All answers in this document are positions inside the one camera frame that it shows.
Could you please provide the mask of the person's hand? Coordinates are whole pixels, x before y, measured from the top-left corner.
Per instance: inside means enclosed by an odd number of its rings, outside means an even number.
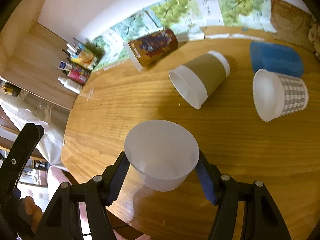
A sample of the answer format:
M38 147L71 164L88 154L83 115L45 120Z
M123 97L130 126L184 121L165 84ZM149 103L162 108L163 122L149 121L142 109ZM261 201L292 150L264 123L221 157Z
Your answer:
M23 198L23 201L26 213L31 216L31 230L35 233L43 216L43 212L41 208L35 204L32 197L26 196Z

